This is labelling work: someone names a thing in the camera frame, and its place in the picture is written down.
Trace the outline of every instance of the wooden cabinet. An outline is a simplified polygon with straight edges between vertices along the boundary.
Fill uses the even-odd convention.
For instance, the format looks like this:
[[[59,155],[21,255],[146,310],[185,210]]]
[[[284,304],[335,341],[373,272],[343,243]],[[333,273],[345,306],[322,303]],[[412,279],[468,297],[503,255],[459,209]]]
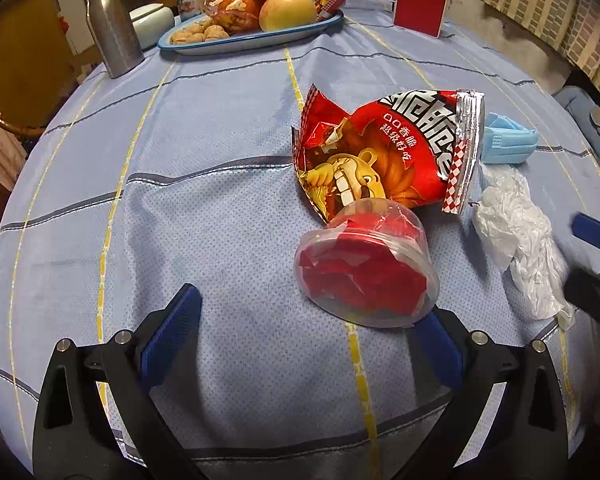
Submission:
[[[56,0],[0,3],[0,112],[21,126],[46,124],[76,85]]]

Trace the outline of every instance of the clear plastic cup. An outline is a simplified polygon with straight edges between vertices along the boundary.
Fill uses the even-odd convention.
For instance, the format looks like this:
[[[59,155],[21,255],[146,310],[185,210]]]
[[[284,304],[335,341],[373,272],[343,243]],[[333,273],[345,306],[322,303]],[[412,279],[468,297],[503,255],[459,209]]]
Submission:
[[[318,306],[376,328],[411,326],[440,293],[420,220],[384,198],[356,200],[323,229],[305,234],[294,267]]]

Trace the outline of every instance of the wall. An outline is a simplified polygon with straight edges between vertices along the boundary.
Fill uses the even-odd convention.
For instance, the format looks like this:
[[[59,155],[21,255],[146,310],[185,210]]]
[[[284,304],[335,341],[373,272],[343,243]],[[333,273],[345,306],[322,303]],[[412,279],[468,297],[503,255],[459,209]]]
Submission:
[[[481,0],[449,0],[446,16],[483,38],[547,92],[562,87],[571,65],[516,22]]]
[[[69,25],[66,39],[74,54],[80,54],[91,45],[93,38],[87,26],[87,8],[84,0],[58,0],[60,13]]]
[[[75,85],[56,0],[0,2],[0,113],[19,126],[46,124]]]

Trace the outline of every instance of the white plastic bag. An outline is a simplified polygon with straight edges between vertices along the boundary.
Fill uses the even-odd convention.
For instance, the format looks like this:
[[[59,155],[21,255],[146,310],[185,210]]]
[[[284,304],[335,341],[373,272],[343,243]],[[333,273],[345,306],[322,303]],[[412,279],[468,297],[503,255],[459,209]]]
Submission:
[[[475,207],[474,226],[496,265],[511,270],[534,319],[558,316],[573,324],[573,305],[564,299],[567,265],[551,237],[551,222],[531,201],[526,178],[508,165],[480,164],[489,184]]]

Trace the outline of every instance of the metal screw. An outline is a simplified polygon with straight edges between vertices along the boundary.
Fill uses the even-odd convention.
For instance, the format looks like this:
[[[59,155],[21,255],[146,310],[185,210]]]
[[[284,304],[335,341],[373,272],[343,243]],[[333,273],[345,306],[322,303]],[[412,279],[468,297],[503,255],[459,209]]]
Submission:
[[[487,336],[484,332],[476,330],[475,332],[472,332],[471,340],[477,345],[486,345],[489,342],[489,336]]]
[[[543,341],[540,341],[539,339],[534,339],[534,341],[531,343],[531,346],[539,354],[541,354],[542,352],[544,352],[546,350],[546,345],[544,344]]]
[[[71,346],[71,341],[69,341],[68,339],[61,339],[56,345],[56,350],[58,350],[59,352],[64,352],[69,348],[69,346]]]
[[[116,343],[123,345],[124,343],[128,343],[131,341],[131,336],[133,334],[129,332],[129,330],[121,330],[114,336],[114,340]]]

